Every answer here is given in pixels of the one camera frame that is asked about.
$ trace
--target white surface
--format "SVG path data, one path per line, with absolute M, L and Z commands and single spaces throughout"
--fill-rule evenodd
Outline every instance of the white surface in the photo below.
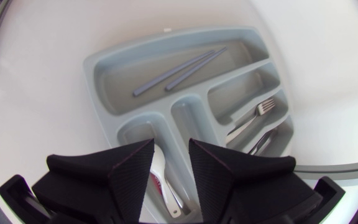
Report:
M 288 69 L 296 163 L 358 162 L 358 1 L 253 2 Z
M 304 180 L 310 187 L 314 188 L 317 180 Z M 345 191 L 345 195 L 336 205 L 335 209 L 321 222 L 324 224 L 349 223 L 358 210 L 358 179 L 335 180 Z
M 358 2 L 254 3 L 257 11 L 241 0 L 12 1 L 0 29 L 0 185 L 20 174 L 32 186 L 50 154 L 109 148 L 83 60 L 166 27 L 255 26 L 287 76 L 298 164 L 358 162 Z M 1 197 L 0 206 L 18 222 Z

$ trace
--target spoon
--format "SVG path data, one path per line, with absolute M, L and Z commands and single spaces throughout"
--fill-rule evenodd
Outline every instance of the spoon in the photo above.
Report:
M 164 199 L 165 205 L 167 206 L 169 214 L 172 218 L 177 218 L 181 215 L 181 210 L 175 197 L 169 189 L 169 186 L 165 180 L 165 157 L 161 148 L 154 144 L 154 155 L 150 172 L 158 178 L 160 182 L 162 198 Z

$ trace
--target utensil handle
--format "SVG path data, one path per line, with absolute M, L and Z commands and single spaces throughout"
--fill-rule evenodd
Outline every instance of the utensil handle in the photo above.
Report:
M 143 84 L 141 87 L 137 88 L 136 90 L 134 90 L 134 96 L 139 96 L 140 94 L 142 94 L 144 91 L 148 90 L 149 88 L 152 88 L 153 86 L 155 86 L 157 83 L 161 82 L 162 80 L 170 77 L 171 75 L 175 74 L 176 72 L 179 72 L 180 70 L 186 68 L 187 66 L 191 65 L 192 63 L 197 62 L 198 60 L 201 60 L 203 58 L 205 58 L 206 56 L 211 55 L 212 53 L 215 53 L 214 50 L 210 50 L 209 52 L 206 52 L 202 55 L 199 55 L 195 58 L 192 58 L 191 60 L 176 66 L 175 68 L 155 77 L 153 80 L 149 81 L 146 84 Z
M 184 79 L 186 79 L 187 77 L 189 77 L 190 75 L 192 75 L 193 73 L 197 72 L 197 70 L 199 70 L 200 68 L 202 68 L 204 65 L 206 65 L 208 62 L 212 61 L 214 58 L 216 58 L 217 56 L 219 56 L 221 53 L 223 53 L 225 50 L 227 49 L 227 47 L 222 48 L 221 50 L 219 50 L 218 52 L 215 52 L 214 54 L 212 54 L 211 56 L 209 56 L 209 58 L 205 59 L 204 61 L 200 62 L 199 64 L 195 65 L 193 68 L 191 68 L 189 71 L 187 71 L 186 73 L 184 73 L 183 75 L 181 75 L 180 77 L 178 77 L 176 80 L 172 81 L 171 83 L 169 83 L 166 87 L 165 90 L 170 91 L 171 89 L 173 89 L 173 87 L 177 86 L 179 83 L 181 83 Z
M 240 128 L 237 128 L 232 133 L 228 134 L 225 139 L 226 144 L 229 144 L 229 142 L 233 141 L 233 139 L 235 139 L 241 132 L 243 132 L 243 130 L 245 130 L 254 121 L 254 119 L 256 119 L 256 117 L 258 116 L 255 115 L 252 119 L 240 126 Z
M 177 218 L 181 215 L 181 210 L 179 205 L 177 204 L 177 201 L 175 200 L 175 197 L 173 196 L 171 190 L 169 189 L 169 186 L 165 179 L 160 179 L 161 183 L 161 191 L 162 191 L 162 197 L 164 199 L 165 205 L 167 206 L 169 214 L 172 216 L 172 218 Z

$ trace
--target fork handle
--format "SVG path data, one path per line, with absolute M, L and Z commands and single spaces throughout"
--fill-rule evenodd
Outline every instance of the fork handle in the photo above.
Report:
M 243 132 L 243 130 L 245 130 L 254 121 L 254 119 L 256 119 L 256 117 L 258 117 L 258 116 L 255 115 L 253 118 L 251 118 L 245 124 L 240 126 L 240 128 L 237 128 L 232 133 L 228 134 L 225 139 L 226 145 L 229 144 L 229 142 L 231 142 L 233 139 L 235 139 L 241 132 Z

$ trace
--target white utensil handle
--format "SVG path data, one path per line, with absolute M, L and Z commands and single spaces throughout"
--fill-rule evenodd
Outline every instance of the white utensil handle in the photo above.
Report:
M 226 139 L 225 139 L 226 144 L 228 144 L 229 142 L 233 141 L 233 139 L 235 139 L 243 130 L 245 130 L 254 121 L 254 119 L 256 117 L 257 116 L 254 116 L 248 122 L 243 124 L 240 128 L 237 128 L 235 131 L 233 131 L 232 133 L 228 134 L 226 136 Z
M 177 201 L 175 200 L 171 190 L 168 187 L 165 179 L 160 179 L 162 197 L 164 199 L 165 205 L 167 206 L 169 214 L 172 218 L 179 217 L 181 214 L 181 210 Z

